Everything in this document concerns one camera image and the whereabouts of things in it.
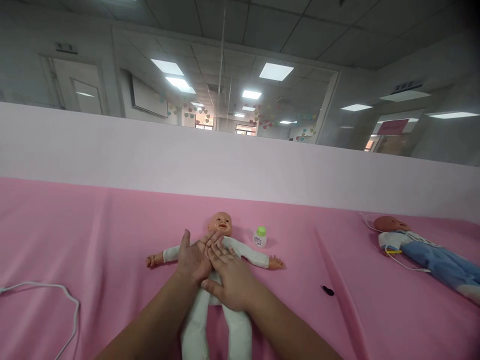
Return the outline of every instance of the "pink table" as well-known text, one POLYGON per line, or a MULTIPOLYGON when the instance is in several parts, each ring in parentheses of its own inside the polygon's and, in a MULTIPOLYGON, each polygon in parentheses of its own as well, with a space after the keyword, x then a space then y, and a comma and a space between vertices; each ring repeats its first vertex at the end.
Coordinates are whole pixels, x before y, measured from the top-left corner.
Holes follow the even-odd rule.
MULTIPOLYGON (((178 245, 184 228, 200 237, 217 211, 231 214, 233 236, 248 245, 254 229, 266 226, 260 251, 287 269, 252 270, 344 359, 469 359, 480 334, 479 308, 381 256, 376 234, 352 211, 6 178, 0 199, 0 286, 60 283, 81 302, 78 345, 75 338, 65 359, 92 359, 115 337, 175 269, 148 270, 145 257, 178 245)), ((479 226, 403 219, 480 262, 479 226)), ((53 359, 70 336, 73 311, 57 289, 2 295, 2 357, 53 359)), ((221 307, 211 307, 212 360, 227 358, 227 330, 221 307)), ((276 359, 253 332, 253 358, 276 359)), ((172 358, 180 358, 178 342, 172 358)))

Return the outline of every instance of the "small white bottle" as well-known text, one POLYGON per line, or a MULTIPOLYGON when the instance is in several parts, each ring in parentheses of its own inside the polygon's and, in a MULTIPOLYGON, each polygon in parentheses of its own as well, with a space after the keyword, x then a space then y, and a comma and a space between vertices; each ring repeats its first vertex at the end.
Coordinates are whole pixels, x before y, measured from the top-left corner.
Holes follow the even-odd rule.
POLYGON ((253 243, 259 248, 264 248, 267 245, 267 229, 265 229, 265 226, 259 226, 256 229, 256 234, 253 235, 253 243))

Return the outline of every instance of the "pink sign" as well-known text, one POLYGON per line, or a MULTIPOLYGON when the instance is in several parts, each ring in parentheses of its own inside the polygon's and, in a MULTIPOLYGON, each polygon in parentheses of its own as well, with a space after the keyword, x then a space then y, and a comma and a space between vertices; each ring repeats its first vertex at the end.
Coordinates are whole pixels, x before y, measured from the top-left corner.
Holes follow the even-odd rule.
POLYGON ((377 135, 401 135, 405 125, 409 122, 408 119, 384 121, 377 135))

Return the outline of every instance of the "ceiling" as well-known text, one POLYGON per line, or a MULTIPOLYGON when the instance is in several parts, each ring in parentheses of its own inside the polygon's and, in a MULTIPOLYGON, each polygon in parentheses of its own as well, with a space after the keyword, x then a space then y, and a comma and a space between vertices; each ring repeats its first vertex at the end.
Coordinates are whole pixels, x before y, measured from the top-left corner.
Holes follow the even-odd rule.
POLYGON ((334 73, 309 65, 280 61, 275 58, 225 49, 220 99, 218 99, 221 49, 185 40, 144 34, 129 30, 115 30, 115 51, 118 65, 130 71, 147 85, 164 94, 177 106, 191 102, 205 106, 209 114, 230 119, 258 120, 265 123, 282 120, 298 121, 297 125, 316 120, 334 73), (178 64, 185 80, 196 94, 180 92, 173 87, 150 59, 178 64), (294 69, 283 81, 260 78, 265 63, 291 66, 294 69), (261 92, 258 100, 242 97, 244 90, 261 92), (243 106, 254 107, 254 111, 242 110, 243 106), (245 114, 244 118, 234 113, 245 114))
MULTIPOLYGON (((222 37, 221 0, 19 1, 205 38, 222 37)), ((227 0, 225 40, 377 70, 462 30, 460 4, 460 0, 344 0, 340 6, 339 0, 227 0)))

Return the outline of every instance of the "doll head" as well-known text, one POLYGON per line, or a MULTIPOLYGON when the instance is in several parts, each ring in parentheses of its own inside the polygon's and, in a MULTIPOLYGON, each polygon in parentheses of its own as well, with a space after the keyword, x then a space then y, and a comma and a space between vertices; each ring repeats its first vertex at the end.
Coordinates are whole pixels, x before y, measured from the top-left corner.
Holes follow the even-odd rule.
POLYGON ((220 230, 225 236, 232 236, 232 218, 226 212, 217 212, 213 215, 206 227, 207 231, 220 230))
POLYGON ((383 233, 388 233, 391 231, 398 231, 398 230, 402 230, 402 231, 411 230, 410 226, 408 226, 406 223, 398 220, 393 216, 380 216, 373 222, 373 226, 375 226, 375 229, 383 233))

